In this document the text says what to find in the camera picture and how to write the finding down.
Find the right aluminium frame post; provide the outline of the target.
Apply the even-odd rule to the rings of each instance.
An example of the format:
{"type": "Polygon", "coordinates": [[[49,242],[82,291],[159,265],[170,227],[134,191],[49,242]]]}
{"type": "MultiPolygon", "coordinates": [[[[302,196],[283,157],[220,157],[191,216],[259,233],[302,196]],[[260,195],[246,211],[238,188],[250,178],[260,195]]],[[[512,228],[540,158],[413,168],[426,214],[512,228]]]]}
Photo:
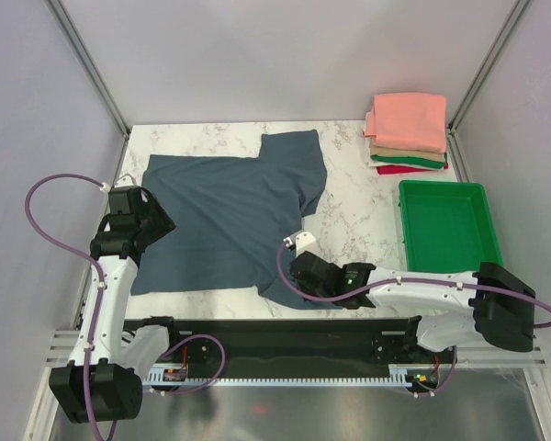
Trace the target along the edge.
{"type": "Polygon", "coordinates": [[[532,3],[532,0],[516,0],[513,3],[510,12],[504,19],[500,30],[498,31],[494,41],[491,43],[486,56],[481,62],[469,88],[467,89],[461,103],[455,111],[454,116],[448,124],[448,132],[450,135],[454,135],[457,129],[461,126],[465,116],[477,99],[484,84],[488,80],[489,75],[503,54],[515,30],[522,22],[532,3]]]}

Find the folded red t-shirt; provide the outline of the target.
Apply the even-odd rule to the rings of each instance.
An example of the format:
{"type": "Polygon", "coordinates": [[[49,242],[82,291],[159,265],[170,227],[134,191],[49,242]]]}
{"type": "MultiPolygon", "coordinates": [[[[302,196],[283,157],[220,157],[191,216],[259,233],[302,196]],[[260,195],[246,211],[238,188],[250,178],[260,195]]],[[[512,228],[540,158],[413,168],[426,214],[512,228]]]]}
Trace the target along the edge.
{"type": "Polygon", "coordinates": [[[438,172],[441,170],[447,170],[449,164],[445,163],[441,168],[426,168],[426,167],[412,167],[402,164],[386,164],[376,166],[375,169],[379,175],[403,175],[412,173],[424,173],[424,172],[438,172]]]}

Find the aluminium frame post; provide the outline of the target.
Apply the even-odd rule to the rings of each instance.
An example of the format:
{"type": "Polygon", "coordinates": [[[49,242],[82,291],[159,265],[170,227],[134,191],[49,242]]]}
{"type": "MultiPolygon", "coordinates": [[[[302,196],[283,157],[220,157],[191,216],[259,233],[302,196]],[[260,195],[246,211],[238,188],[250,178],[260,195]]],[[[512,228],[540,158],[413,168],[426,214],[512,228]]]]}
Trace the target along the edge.
{"type": "Polygon", "coordinates": [[[500,30],[498,31],[494,41],[491,43],[486,56],[481,62],[469,88],[467,89],[461,103],[455,111],[454,116],[448,124],[448,132],[450,135],[454,135],[457,129],[461,126],[465,116],[477,99],[484,84],[488,80],[489,75],[503,54],[515,30],[522,22],[532,3],[532,0],[516,0],[513,3],[510,12],[504,19],[500,30]]]}
{"type": "Polygon", "coordinates": [[[118,131],[121,133],[121,136],[126,140],[130,135],[129,124],[122,115],[118,104],[107,87],[103,76],[99,72],[93,57],[89,53],[89,50],[87,49],[77,27],[73,23],[73,19],[65,8],[63,1],[46,0],[45,4],[57,21],[63,35],[73,50],[75,57],[87,75],[89,82],[105,106],[108,115],[113,120],[118,131]]]}

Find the folded green t-shirt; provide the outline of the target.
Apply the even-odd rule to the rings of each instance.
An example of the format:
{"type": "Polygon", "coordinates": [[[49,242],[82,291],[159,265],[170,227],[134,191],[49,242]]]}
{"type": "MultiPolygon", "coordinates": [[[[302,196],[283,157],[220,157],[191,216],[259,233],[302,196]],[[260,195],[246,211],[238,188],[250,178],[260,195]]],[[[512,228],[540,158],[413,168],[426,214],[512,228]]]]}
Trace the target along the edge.
{"type": "Polygon", "coordinates": [[[376,162],[384,164],[404,165],[414,168],[423,168],[431,170],[440,170],[444,168],[444,165],[448,162],[447,154],[440,157],[439,160],[430,160],[421,157],[394,157],[394,156],[379,156],[372,155],[371,159],[376,162]]]}

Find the folded beige t-shirt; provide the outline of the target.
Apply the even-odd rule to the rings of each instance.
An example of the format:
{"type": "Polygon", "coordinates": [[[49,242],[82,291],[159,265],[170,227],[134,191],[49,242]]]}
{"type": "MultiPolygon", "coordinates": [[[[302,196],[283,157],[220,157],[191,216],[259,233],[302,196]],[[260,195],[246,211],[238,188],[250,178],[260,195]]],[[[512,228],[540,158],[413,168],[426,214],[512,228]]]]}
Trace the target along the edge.
{"type": "Polygon", "coordinates": [[[430,160],[439,160],[441,156],[447,153],[432,153],[424,151],[412,151],[412,150],[401,150],[401,149],[392,149],[387,147],[381,147],[375,145],[372,141],[368,144],[368,149],[370,156],[379,155],[379,156],[394,156],[394,157],[421,157],[430,160]]]}

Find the blue-grey t-shirt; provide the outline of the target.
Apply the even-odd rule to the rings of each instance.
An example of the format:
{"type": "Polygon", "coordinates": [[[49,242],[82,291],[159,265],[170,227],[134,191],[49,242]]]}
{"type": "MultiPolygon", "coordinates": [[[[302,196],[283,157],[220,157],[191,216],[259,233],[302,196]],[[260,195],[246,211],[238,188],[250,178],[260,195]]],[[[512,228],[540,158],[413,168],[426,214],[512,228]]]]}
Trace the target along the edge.
{"type": "Polygon", "coordinates": [[[316,212],[326,180],[315,130],[265,134],[255,158],[151,156],[141,183],[175,228],[146,248],[132,295],[255,287],[276,304],[318,309],[283,283],[277,270],[293,256],[276,253],[316,212]]]}

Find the left aluminium frame post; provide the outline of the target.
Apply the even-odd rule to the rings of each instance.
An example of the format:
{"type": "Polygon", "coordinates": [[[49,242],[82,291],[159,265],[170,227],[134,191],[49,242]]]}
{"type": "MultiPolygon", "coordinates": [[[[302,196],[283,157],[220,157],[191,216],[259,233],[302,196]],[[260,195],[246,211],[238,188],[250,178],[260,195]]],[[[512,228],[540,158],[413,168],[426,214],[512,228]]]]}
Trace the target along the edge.
{"type": "Polygon", "coordinates": [[[107,87],[103,76],[99,72],[93,57],[89,53],[89,50],[87,49],[77,27],[73,23],[73,19],[65,8],[63,1],[46,0],[45,4],[57,21],[63,35],[73,50],[75,57],[87,75],[89,82],[105,106],[108,115],[113,120],[118,131],[121,133],[121,136],[126,140],[130,135],[129,124],[122,115],[118,104],[107,87]]]}

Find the folded salmon pink t-shirt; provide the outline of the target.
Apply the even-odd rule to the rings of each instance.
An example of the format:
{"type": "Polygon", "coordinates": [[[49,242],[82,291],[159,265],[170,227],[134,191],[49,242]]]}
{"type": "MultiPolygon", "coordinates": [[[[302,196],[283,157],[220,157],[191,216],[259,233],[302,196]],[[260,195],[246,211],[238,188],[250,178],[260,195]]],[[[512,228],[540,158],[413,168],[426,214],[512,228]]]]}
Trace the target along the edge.
{"type": "Polygon", "coordinates": [[[446,108],[446,98],[441,95],[376,95],[365,118],[364,135],[381,147],[445,153],[446,108]]]}

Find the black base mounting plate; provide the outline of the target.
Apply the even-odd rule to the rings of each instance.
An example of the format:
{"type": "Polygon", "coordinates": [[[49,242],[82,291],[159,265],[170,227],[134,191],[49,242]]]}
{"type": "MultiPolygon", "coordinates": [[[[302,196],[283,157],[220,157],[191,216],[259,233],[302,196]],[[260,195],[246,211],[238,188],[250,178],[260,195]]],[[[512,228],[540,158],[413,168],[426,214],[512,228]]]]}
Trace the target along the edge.
{"type": "Polygon", "coordinates": [[[406,319],[186,320],[169,316],[132,319],[124,329],[148,325],[169,330],[175,345],[190,334],[209,334],[224,346],[227,357],[323,356],[364,359],[379,364],[449,364],[453,350],[426,350],[414,344],[406,319]]]}

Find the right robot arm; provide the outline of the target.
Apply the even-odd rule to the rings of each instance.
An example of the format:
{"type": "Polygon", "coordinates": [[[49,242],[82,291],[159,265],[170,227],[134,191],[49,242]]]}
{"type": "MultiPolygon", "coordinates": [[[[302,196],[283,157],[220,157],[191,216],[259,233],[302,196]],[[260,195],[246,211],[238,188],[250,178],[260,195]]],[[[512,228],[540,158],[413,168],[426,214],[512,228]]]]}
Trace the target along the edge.
{"type": "Polygon", "coordinates": [[[431,311],[408,320],[401,346],[412,361],[479,341],[518,353],[534,346],[534,293],[497,264],[483,263],[478,272],[412,273],[368,263],[337,266],[304,251],[289,273],[306,300],[348,310],[431,311]]]}

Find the green plastic tray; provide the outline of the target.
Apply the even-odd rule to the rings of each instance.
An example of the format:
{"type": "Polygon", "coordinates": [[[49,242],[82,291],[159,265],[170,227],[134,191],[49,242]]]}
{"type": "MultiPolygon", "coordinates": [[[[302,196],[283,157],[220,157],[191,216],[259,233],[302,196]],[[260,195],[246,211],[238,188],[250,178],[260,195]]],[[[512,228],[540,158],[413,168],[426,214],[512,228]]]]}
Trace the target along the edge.
{"type": "Polygon", "coordinates": [[[484,262],[503,264],[482,185],[403,180],[399,206],[410,271],[459,273],[484,262]]]}

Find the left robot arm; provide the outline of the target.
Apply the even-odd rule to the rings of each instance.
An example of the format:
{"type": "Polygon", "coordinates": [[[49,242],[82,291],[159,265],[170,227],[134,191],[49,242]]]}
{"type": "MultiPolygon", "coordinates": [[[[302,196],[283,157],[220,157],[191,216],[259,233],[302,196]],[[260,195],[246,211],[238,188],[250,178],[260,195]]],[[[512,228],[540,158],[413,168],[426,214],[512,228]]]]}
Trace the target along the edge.
{"type": "Polygon", "coordinates": [[[122,341],[129,294],[148,246],[175,225],[143,187],[115,187],[110,212],[90,243],[95,262],[84,320],[68,361],[51,371],[49,385],[73,424],[135,418],[143,382],[158,358],[176,360],[183,339],[160,324],[142,325],[122,341]]]}

